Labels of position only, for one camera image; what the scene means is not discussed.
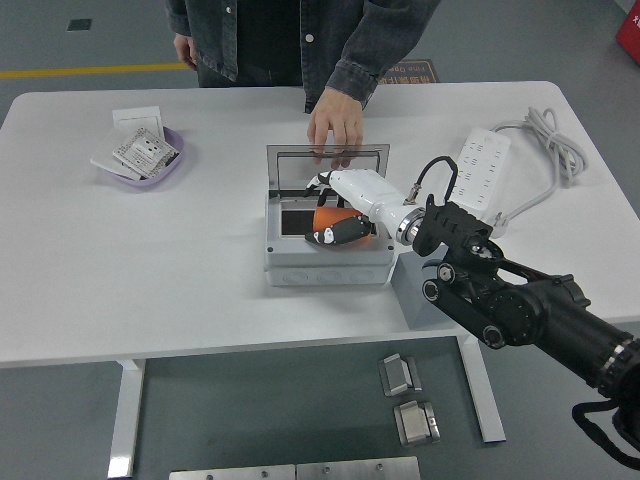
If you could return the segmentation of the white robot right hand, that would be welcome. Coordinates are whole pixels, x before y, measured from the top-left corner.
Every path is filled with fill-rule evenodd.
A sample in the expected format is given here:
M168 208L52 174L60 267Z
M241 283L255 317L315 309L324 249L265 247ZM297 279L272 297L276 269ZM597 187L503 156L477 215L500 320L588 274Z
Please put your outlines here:
M322 193L332 190L349 203L358 214L328 227L305 234L305 240L316 245L343 245L360 240L371 233L373 225L382 224L392 238L411 245L424 217L424 210L405 203L405 197L376 171L370 169L332 170L318 173L305 190L309 196L316 188Z

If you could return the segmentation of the person's left hand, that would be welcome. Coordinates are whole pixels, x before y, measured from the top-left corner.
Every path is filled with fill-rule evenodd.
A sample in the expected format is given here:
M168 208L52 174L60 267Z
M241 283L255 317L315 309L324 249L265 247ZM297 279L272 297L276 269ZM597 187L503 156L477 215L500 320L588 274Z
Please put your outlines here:
M364 119L358 100L326 87L311 112L307 137L317 153L324 153L329 135L334 146L359 146L364 137Z

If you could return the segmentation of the person's right hand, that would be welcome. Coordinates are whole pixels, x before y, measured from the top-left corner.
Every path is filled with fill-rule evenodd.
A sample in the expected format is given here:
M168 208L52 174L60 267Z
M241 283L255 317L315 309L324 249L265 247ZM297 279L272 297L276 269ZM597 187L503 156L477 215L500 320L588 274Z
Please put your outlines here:
M188 69L196 71L197 55L193 39L190 36L176 33L173 44L179 61Z

